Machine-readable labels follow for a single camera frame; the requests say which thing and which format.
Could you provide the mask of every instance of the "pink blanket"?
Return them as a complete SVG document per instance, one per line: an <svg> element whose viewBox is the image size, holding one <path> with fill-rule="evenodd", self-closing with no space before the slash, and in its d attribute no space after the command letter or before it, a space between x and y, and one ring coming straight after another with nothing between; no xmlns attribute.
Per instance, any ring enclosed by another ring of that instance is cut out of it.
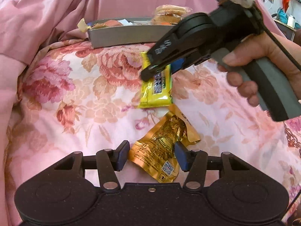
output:
<svg viewBox="0 0 301 226"><path fill-rule="evenodd" d="M215 0L0 0L1 226L20 223L13 195L22 182L75 150L93 155L124 139L133 144L164 114L135 109L138 54L151 45L93 50L89 42L73 39L85 38L76 29L82 17L151 16L162 4L194 12L217 6ZM266 25L281 34L260 1L258 5ZM301 118L272 122L228 86L214 62L178 72L173 80L175 103L202 137L199 149L209 155L230 151L281 182L291 199L295 196L301 181ZM95 173L87 178L97 184ZM154 182L130 162L118 178L122 184ZM216 178L209 173L206 183ZM181 172L177 181L184 179Z"/></svg>

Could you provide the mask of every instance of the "qr code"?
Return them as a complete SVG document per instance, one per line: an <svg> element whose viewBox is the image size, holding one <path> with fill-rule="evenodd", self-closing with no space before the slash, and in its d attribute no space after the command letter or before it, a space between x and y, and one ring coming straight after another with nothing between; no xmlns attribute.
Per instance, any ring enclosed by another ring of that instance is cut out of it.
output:
<svg viewBox="0 0 301 226"><path fill-rule="evenodd" d="M173 166L168 161L166 161L162 167L162 171L165 172L167 175L171 175L173 169Z"/></svg>

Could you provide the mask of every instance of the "gold foil package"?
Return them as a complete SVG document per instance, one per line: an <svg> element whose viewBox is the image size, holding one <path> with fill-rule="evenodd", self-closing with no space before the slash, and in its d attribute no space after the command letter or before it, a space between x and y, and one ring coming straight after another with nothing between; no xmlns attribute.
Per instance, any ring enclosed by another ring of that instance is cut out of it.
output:
<svg viewBox="0 0 301 226"><path fill-rule="evenodd" d="M169 112L129 152L129 160L142 167L158 182L172 182L180 166L174 155L174 144L196 144L200 136L179 108L172 104Z"/></svg>

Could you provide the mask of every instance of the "yellow snack package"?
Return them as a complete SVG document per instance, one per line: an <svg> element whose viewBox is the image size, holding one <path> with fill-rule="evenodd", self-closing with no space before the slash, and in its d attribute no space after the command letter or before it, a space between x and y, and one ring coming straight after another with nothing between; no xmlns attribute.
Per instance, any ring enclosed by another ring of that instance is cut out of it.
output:
<svg viewBox="0 0 301 226"><path fill-rule="evenodd" d="M86 22L85 22L85 19L82 18L78 24L77 24L77 28L79 28L79 30L81 32L84 32L86 33L88 31L88 29L91 29L91 26L87 25Z"/></svg>
<svg viewBox="0 0 301 226"><path fill-rule="evenodd" d="M174 155L174 144L181 141L185 146L196 144L200 135L187 118L172 104L169 112L130 149L128 159L142 167L158 182L172 182L180 166Z"/></svg>
<svg viewBox="0 0 301 226"><path fill-rule="evenodd" d="M142 52L142 69L150 65L147 52ZM138 108L155 108L169 106L173 103L171 97L172 80L170 65L165 70L157 73L148 82L142 82L141 96Z"/></svg>

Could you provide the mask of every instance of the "gray tray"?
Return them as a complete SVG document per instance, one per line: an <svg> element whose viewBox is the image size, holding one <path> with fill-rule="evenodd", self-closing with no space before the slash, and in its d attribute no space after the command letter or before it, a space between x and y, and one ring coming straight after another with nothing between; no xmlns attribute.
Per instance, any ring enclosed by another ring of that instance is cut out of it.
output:
<svg viewBox="0 0 301 226"><path fill-rule="evenodd" d="M124 44L157 42L171 28L170 25L149 25L151 18L115 18L126 19L139 25L124 25L88 30L89 40L93 48L110 47ZM95 21L104 23L109 19Z"/></svg>

